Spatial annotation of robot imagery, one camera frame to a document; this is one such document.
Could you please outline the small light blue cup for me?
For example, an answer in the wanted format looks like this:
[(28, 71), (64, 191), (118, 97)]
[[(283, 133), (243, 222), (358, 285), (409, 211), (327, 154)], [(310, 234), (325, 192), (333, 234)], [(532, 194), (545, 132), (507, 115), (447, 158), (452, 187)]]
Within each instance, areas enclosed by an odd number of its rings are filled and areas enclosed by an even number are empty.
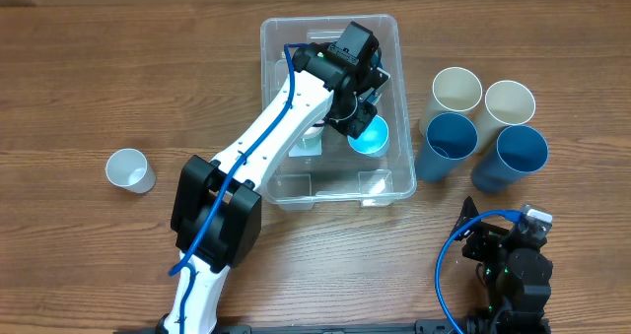
[(366, 130), (358, 137), (347, 137), (349, 146), (357, 153), (378, 158), (386, 154), (389, 148), (389, 128), (387, 122), (376, 115)]

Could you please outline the small pink cup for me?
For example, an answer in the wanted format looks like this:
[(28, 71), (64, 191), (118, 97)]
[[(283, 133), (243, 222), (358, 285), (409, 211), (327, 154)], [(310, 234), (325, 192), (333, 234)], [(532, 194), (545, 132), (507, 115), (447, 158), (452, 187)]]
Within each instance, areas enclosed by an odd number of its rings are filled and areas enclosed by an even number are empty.
[(301, 137), (299, 145), (304, 149), (316, 147), (321, 142), (321, 134), (324, 130), (323, 123), (311, 126)]

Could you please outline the dark blue bowl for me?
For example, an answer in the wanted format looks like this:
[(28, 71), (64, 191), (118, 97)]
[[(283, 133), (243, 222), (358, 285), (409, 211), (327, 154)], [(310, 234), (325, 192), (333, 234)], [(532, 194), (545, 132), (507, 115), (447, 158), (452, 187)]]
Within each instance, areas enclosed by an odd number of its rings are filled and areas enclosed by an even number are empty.
[[(383, 62), (382, 62), (382, 49), (379, 47), (377, 49), (377, 51), (375, 52), (374, 56), (371, 59), (371, 65), (374, 67), (379, 67), (379, 68), (383, 68)], [(373, 92), (369, 98), (368, 98), (368, 102), (376, 105), (380, 99), (381, 99), (382, 93), (380, 91), (377, 92)]]

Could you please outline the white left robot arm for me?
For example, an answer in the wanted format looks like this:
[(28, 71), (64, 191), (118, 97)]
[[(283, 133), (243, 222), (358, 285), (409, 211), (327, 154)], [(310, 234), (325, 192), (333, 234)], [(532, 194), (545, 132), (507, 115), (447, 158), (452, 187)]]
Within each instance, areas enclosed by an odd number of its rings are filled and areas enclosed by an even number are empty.
[(358, 138), (377, 115), (369, 96), (390, 75), (369, 29), (351, 22), (325, 43), (287, 43), (288, 76), (270, 105), (228, 148), (206, 161), (194, 155), (181, 170), (171, 228), (179, 261), (173, 309), (159, 333), (210, 333), (231, 269), (261, 230), (261, 189), (285, 155), (318, 123)]

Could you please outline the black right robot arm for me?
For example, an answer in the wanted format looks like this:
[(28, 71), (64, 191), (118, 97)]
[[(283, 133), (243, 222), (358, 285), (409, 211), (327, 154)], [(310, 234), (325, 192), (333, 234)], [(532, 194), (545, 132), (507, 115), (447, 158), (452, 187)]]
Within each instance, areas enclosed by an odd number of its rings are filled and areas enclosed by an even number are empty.
[(507, 230), (479, 222), (456, 236), (462, 255), (478, 262), (476, 274), (489, 307), (472, 310), (456, 324), (465, 334), (550, 334), (544, 307), (551, 296), (553, 263), (541, 254), (552, 216), (525, 204)]

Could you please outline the clear plastic storage bin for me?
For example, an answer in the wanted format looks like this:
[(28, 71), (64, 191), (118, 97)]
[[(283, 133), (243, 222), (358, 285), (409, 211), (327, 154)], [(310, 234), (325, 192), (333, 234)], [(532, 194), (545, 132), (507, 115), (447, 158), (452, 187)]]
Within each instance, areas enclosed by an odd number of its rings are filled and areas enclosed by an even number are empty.
[(410, 121), (405, 95), (396, 20), (387, 14), (332, 17), (271, 18), (260, 27), (262, 106), (267, 107), (287, 78), (286, 43), (324, 43), (338, 39), (350, 22), (372, 31), (382, 49), (384, 70), (390, 74), (378, 115), (389, 128), (389, 148), (382, 157), (355, 152), (345, 136), (326, 126), (322, 154), (285, 157), (269, 179), (264, 198), (284, 210), (309, 210), (315, 203), (359, 201), (386, 206), (416, 190)]

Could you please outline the tall blue cup left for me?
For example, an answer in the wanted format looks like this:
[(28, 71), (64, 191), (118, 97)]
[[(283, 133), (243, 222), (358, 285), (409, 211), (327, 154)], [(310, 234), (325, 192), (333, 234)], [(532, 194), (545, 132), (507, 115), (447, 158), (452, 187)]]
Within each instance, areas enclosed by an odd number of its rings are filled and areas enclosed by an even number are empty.
[(416, 177), (424, 182), (442, 181), (477, 148), (478, 133), (465, 115), (443, 112), (428, 124), (415, 159)]

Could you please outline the tall blue cup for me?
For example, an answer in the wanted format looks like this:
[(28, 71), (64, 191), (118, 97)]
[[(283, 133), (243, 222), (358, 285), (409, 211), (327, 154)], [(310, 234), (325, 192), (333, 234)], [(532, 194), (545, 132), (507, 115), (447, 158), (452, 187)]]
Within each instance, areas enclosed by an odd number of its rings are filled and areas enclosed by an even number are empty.
[(477, 148), (478, 133), (465, 115), (443, 112), (428, 124), (415, 159), (416, 177), (424, 182), (442, 181)]
[(548, 158), (548, 143), (538, 130), (527, 125), (510, 126), (473, 168), (471, 181), (482, 192), (500, 192), (539, 172)]

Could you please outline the tall blue cup right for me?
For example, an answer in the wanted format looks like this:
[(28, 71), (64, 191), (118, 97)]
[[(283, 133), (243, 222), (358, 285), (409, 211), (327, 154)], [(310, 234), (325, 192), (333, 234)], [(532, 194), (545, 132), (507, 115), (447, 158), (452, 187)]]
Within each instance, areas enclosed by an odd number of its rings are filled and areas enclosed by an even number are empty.
[(473, 168), (471, 181), (482, 192), (500, 192), (539, 172), (548, 158), (548, 143), (538, 130), (527, 125), (510, 126)]

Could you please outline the tall cream cup left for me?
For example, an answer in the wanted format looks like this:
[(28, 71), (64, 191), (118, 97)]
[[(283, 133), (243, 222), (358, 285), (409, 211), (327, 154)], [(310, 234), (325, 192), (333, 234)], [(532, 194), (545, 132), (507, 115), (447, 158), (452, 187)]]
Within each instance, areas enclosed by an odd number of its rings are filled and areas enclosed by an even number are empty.
[(470, 114), (482, 100), (480, 80), (470, 70), (448, 67), (433, 79), (425, 112), (419, 120), (419, 131), (425, 134), (429, 122), (443, 112)]

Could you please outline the tall cream cup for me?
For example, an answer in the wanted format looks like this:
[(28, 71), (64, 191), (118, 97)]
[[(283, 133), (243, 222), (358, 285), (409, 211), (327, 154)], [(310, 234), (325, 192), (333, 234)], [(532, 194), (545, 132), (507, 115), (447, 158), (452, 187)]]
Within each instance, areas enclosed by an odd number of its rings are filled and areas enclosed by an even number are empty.
[(429, 122), (443, 112), (470, 114), (482, 100), (480, 80), (470, 70), (448, 67), (433, 79), (425, 112), (419, 120), (419, 131), (425, 134)]
[(492, 84), (473, 118), (478, 134), (475, 152), (486, 149), (502, 129), (528, 123), (535, 111), (534, 95), (522, 83), (502, 80)]

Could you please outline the tall cream cup right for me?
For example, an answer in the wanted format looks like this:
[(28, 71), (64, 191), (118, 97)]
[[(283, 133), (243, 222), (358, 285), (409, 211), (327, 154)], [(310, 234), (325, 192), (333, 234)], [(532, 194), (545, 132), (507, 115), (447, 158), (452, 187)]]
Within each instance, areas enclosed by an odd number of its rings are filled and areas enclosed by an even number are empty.
[(492, 84), (473, 118), (478, 134), (475, 152), (486, 149), (502, 129), (528, 123), (535, 111), (534, 95), (522, 83), (502, 80)]

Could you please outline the small grey cup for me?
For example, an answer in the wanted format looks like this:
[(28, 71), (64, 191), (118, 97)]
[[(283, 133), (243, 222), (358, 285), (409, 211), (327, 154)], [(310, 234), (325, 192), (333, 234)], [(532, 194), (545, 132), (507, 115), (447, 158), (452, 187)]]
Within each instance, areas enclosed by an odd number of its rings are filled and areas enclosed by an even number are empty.
[(149, 192), (156, 183), (155, 173), (145, 155), (131, 148), (113, 153), (105, 164), (108, 181), (137, 194)]

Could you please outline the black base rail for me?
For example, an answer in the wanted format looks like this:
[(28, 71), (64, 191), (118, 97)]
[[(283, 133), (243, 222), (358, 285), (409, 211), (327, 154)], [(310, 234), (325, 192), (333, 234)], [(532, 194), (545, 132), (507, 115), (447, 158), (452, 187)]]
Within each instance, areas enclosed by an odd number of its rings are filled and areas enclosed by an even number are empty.
[(218, 325), (212, 334), (442, 334), (456, 333), (447, 319), (418, 319), (414, 323), (251, 327)]

